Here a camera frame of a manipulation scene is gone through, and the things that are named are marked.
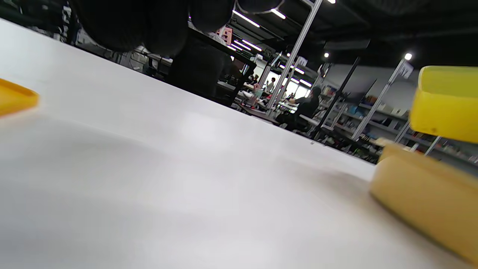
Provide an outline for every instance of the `computer monitor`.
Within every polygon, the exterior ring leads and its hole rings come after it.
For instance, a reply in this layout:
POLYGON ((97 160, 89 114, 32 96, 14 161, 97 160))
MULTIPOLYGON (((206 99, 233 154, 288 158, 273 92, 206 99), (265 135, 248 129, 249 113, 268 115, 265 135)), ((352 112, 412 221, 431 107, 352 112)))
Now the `computer monitor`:
POLYGON ((375 78, 352 76, 343 90, 344 102, 360 104, 376 81, 375 78))

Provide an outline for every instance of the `man sitting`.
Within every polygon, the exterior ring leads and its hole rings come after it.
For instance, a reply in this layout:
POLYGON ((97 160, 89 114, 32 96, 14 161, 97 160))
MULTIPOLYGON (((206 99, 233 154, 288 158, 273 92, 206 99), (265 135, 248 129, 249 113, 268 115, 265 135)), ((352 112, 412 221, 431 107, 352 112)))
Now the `man sitting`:
POLYGON ((286 123, 287 127, 285 129, 288 131, 299 129, 301 126, 307 126, 307 121, 299 116, 304 115, 308 118, 314 116, 314 112, 319 107, 321 91, 322 89, 320 89, 320 87, 314 87, 311 90, 309 97, 290 99, 290 103, 299 104, 297 111, 294 114, 281 114, 277 116, 276 121, 279 122, 278 125, 286 123))

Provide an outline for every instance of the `shelf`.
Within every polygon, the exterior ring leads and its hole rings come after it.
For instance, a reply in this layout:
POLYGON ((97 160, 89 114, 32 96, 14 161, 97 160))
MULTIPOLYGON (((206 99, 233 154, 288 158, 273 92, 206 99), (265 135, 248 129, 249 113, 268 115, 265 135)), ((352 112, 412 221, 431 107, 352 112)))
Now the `shelf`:
POLYGON ((389 127, 387 127, 387 126, 385 126, 385 125, 382 125, 382 124, 380 124, 380 123, 376 123, 376 122, 373 122, 373 121, 370 121, 369 124, 372 125, 372 126, 375 126, 375 127, 377 127, 377 128, 380 128, 380 129, 382 129, 382 130, 384 130, 384 131, 387 131, 387 132, 389 132, 389 133, 395 134, 395 135, 398 135, 398 133, 400 132, 399 130, 395 130, 395 129, 389 128, 389 127))
POLYGON ((348 116, 348 117, 350 117, 350 118, 354 118, 354 119, 359 120, 359 121, 363 120, 363 118, 360 118, 359 116, 350 114, 350 113, 348 113, 348 112, 344 112, 343 114, 344 114, 345 116, 348 116))
POLYGON ((422 145, 424 145, 424 146, 428 146, 428 147, 429 147, 429 146, 432 145, 432 142, 428 142, 428 141, 426 141, 426 140, 420 139, 420 138, 415 137, 415 136, 411 136, 411 135, 409 135, 409 134, 406 134, 406 135, 404 135, 403 137, 404 137, 405 139, 409 139, 409 140, 415 141, 415 142, 417 142, 417 143, 419 143, 419 144, 422 144, 422 145))
POLYGON ((478 167, 478 164, 477 164, 477 163, 471 162, 471 161, 468 160, 466 157, 462 157, 462 156, 456 155, 455 153, 448 152, 448 151, 444 150, 444 149, 441 148, 441 147, 436 147, 436 148, 434 148, 433 150, 436 150, 436 151, 438 151, 438 152, 441 152, 441 153, 443 153, 443 154, 446 154, 446 155, 448 155, 448 156, 450 156, 450 157, 453 157, 453 158, 455 158, 455 159, 464 161, 464 162, 466 162, 466 163, 468 163, 468 164, 471 164, 471 165, 473 165, 473 166, 475 166, 475 167, 478 167))
POLYGON ((353 132, 352 130, 350 130, 350 129, 348 129, 347 127, 344 127, 344 126, 342 126, 342 125, 340 125, 340 124, 338 124, 338 123, 335 124, 335 127, 339 128, 339 129, 341 129, 341 130, 344 130, 344 131, 346 131, 347 133, 354 134, 354 132, 353 132))
MULTIPOLYGON (((365 104, 360 104, 360 105, 358 105, 358 106, 361 107, 361 108, 368 109, 368 110, 371 110, 371 109, 372 109, 371 106, 365 105, 365 104)), ((387 115, 387 116, 390 116, 390 117, 393 117, 393 118, 396 118, 396 119, 399 119, 399 120, 402 120, 402 121, 408 121, 408 118, 407 118, 407 117, 402 117, 402 116, 399 116, 399 115, 395 115, 395 114, 388 113, 388 112, 384 112, 384 111, 380 111, 380 110, 376 110, 375 112, 380 113, 380 114, 383 114, 383 115, 387 115)))

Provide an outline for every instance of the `yellow object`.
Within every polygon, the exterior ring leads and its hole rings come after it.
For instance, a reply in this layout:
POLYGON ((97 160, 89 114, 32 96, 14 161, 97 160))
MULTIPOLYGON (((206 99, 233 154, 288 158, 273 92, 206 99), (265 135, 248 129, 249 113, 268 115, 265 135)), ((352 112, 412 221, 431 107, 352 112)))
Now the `yellow object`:
POLYGON ((38 104, 38 94, 20 85, 0 79, 0 116, 38 104))
POLYGON ((417 132, 478 143, 478 67, 424 67, 410 126, 417 132))
POLYGON ((477 178, 389 144, 370 192, 409 224, 478 265, 477 178))

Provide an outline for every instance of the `table surface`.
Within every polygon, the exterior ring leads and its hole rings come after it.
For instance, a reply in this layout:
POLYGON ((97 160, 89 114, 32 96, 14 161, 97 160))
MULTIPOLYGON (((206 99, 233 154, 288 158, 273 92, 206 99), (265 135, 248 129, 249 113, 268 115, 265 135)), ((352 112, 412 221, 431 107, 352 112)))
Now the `table surface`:
POLYGON ((148 57, 158 62, 161 61, 161 63, 166 65, 171 65, 173 63, 173 59, 161 57, 159 54, 150 53, 148 54, 148 57))
POLYGON ((369 196, 373 165, 9 22, 0 32, 0 76, 41 96, 0 120, 0 268, 470 268, 369 196), (244 167, 251 156, 261 165, 244 167))
POLYGON ((281 105, 281 106, 283 106, 283 107, 286 107, 286 108, 288 108, 288 109, 290 109, 290 110, 297 111, 297 107, 296 107, 296 106, 291 106, 291 105, 289 105, 289 104, 287 104, 287 103, 285 103, 285 102, 279 102, 279 105, 281 105))

